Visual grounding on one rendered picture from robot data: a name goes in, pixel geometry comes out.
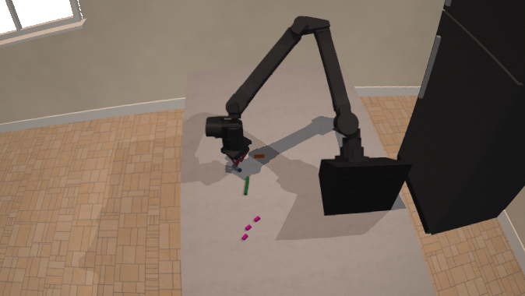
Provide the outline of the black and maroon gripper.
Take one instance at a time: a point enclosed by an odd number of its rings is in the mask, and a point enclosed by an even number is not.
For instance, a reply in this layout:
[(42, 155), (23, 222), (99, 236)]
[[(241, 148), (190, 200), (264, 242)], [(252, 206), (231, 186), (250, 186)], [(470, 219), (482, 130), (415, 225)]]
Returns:
[(231, 150), (228, 150), (223, 146), (220, 149), (221, 153), (228, 155), (228, 157), (232, 160), (233, 164), (235, 166), (238, 166), (239, 162), (242, 162), (247, 153), (249, 152), (248, 146), (252, 144), (252, 141), (244, 137), (244, 135), (238, 140), (229, 139), (229, 141)]

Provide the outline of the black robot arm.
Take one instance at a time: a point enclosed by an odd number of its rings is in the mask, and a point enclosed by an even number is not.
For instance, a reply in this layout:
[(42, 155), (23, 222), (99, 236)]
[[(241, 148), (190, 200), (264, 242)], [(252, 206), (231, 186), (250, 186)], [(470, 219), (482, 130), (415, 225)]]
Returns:
[[(313, 34), (319, 48), (329, 85), (333, 110), (336, 112), (333, 126), (336, 131), (338, 130), (339, 134), (346, 134), (346, 137), (344, 137), (346, 139), (343, 139), (343, 148), (340, 147), (340, 155), (335, 156), (335, 160), (348, 163), (369, 161), (369, 157), (363, 157), (364, 147), (361, 146), (361, 129), (358, 128), (359, 121), (357, 116), (351, 112), (351, 104), (347, 97), (347, 91), (329, 29), (329, 20), (309, 16), (298, 16), (295, 20), (292, 26), (288, 27), (284, 35), (277, 41), (252, 74), (226, 103), (228, 116), (208, 117), (206, 119), (206, 136), (215, 137), (215, 139), (222, 138), (223, 146), (231, 150), (229, 139), (238, 140), (243, 136), (243, 124), (239, 119), (243, 111), (248, 107), (248, 104), (290, 53), (292, 48), (299, 42), (298, 40), (301, 39), (301, 36), (311, 34), (315, 31)], [(244, 109), (242, 110), (242, 108)], [(338, 110), (340, 110), (340, 112)], [(360, 139), (355, 138), (356, 136), (360, 137)]]

